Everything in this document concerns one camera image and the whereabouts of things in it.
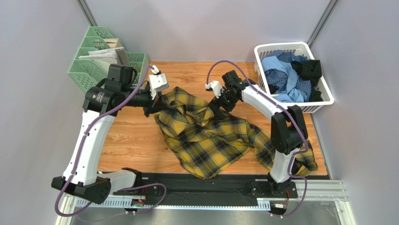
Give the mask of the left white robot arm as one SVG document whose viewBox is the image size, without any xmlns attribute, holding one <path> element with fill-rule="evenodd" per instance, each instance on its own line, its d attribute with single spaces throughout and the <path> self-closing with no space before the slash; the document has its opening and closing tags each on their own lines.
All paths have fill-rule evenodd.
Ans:
<svg viewBox="0 0 399 225">
<path fill-rule="evenodd" d="M 167 109 L 160 97 L 169 87 L 166 75 L 156 66 L 148 66 L 152 75 L 141 78 L 136 87 L 137 71 L 131 66 L 111 64 L 108 75 L 85 94 L 80 136 L 71 160 L 51 187 L 90 203 L 102 204 L 117 191 L 133 188 L 139 172 L 123 168 L 98 174 L 97 167 L 106 136 L 119 110 L 124 106 L 141 107 L 144 115 Z"/>
</svg>

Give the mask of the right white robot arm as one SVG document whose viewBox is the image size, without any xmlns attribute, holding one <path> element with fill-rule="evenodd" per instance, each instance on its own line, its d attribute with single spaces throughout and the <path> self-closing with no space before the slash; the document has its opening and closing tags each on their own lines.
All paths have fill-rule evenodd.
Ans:
<svg viewBox="0 0 399 225">
<path fill-rule="evenodd" d="M 271 196 L 285 195 L 292 179 L 294 160 L 308 137 L 303 112 L 297 105 L 285 106 L 275 101 L 254 81 L 242 80 L 232 70 L 222 76 L 224 81 L 205 84 L 214 93 L 209 103 L 217 119 L 224 119 L 222 112 L 231 112 L 238 101 L 245 102 L 261 112 L 271 122 L 271 143 L 275 149 L 272 169 L 267 176 L 266 190 Z"/>
</svg>

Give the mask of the yellow plaid long sleeve shirt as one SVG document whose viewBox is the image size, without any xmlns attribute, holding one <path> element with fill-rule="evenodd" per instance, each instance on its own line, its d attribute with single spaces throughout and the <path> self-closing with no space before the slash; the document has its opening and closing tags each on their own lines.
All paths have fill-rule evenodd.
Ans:
<svg viewBox="0 0 399 225">
<path fill-rule="evenodd" d="M 164 94 L 161 102 L 168 109 L 154 119 L 180 165 L 193 176 L 211 179 L 251 150 L 263 167 L 272 168 L 275 148 L 258 126 L 228 113 L 214 120 L 207 101 L 180 87 Z"/>
</svg>

